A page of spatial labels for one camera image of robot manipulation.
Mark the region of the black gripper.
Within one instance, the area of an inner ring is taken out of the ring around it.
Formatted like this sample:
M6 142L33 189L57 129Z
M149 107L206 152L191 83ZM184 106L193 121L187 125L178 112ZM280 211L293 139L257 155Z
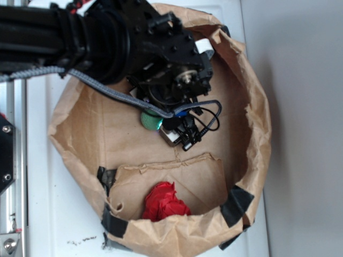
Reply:
M171 112L211 90L213 71L193 34L172 12L143 12L133 25L136 56L128 81L137 97Z

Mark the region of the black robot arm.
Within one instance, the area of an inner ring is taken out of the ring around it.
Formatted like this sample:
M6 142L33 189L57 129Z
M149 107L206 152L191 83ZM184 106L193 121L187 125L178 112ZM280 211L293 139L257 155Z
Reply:
M128 79L137 97L171 112L207 95L209 58L174 13L147 1L81 1L65 9L1 7L1 81L82 74L102 84Z

